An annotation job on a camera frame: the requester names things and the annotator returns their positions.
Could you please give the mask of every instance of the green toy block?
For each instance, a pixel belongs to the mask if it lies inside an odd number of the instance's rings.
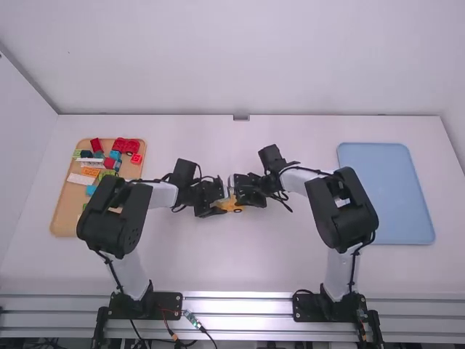
[[[82,150],[83,150],[83,149],[75,149],[75,150],[74,150],[74,153],[73,153],[73,158],[74,158],[74,159],[80,158],[80,157],[81,157],[81,151],[82,151]]]
[[[105,175],[112,175],[114,176],[116,171],[114,169],[101,169],[99,173],[99,181],[102,180],[103,176]]]

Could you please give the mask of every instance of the wire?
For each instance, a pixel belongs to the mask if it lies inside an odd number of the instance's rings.
[[[304,171],[313,172],[313,173],[316,173],[317,175],[333,176],[332,173],[324,172],[324,171],[321,171],[320,169],[310,169],[309,167],[291,166],[291,167],[286,167],[283,171],[281,171],[279,174],[279,177],[281,177],[284,172],[290,169],[303,169]]]
[[[376,231],[374,230],[372,233],[371,233],[371,238],[368,242],[364,242],[361,246],[359,246],[358,248],[355,249],[355,251],[352,253],[352,269],[350,271],[350,281],[349,281],[349,293],[352,293],[352,286],[355,284],[354,282],[354,275],[355,275],[355,263],[356,263],[356,258],[357,256],[360,255],[360,250],[371,244],[373,241],[375,241],[375,238],[376,238]]]
[[[218,349],[217,344],[215,343],[214,339],[211,338],[211,335],[210,335],[207,331],[205,331],[204,333],[205,333],[207,336],[209,336],[210,340],[213,342],[213,345],[215,346],[215,349]]]
[[[178,212],[181,212],[183,209],[185,209],[187,206],[186,205],[182,205],[182,206],[174,206],[171,208],[171,212],[173,213],[178,213]]]

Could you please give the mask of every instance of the light blue mat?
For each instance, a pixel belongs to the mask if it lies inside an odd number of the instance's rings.
[[[425,245],[434,228],[408,148],[398,143],[341,143],[341,167],[352,167],[379,217],[374,244]]]

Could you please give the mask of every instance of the wooden tray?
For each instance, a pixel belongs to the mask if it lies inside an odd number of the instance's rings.
[[[76,149],[92,149],[90,145],[90,138],[81,140]],[[106,156],[110,154],[111,147],[115,138],[100,138],[103,151]],[[142,154],[142,163],[134,165],[131,162],[131,157],[123,154],[119,175],[124,178],[140,178],[142,174],[142,165],[145,160],[146,144],[143,140],[139,140],[140,149],[139,154]],[[76,224],[78,223],[79,216],[82,213],[82,206],[89,202],[90,196],[86,196],[86,186],[67,182],[66,179],[70,173],[81,174],[81,165],[72,159],[70,154],[71,163],[68,173],[63,183],[60,198],[57,202],[57,207],[53,214],[52,222],[50,223],[50,232],[57,237],[76,237]]]

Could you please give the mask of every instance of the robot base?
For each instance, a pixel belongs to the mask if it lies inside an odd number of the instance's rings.
[[[154,292],[152,281],[141,300],[134,301],[125,294],[113,293],[108,306],[109,319],[163,320],[163,315],[166,320],[181,319],[182,294]]]
[[[320,294],[295,294],[292,309],[295,322],[350,322],[359,318],[366,322],[368,309],[362,294],[346,294],[340,302],[333,302],[323,284]]]

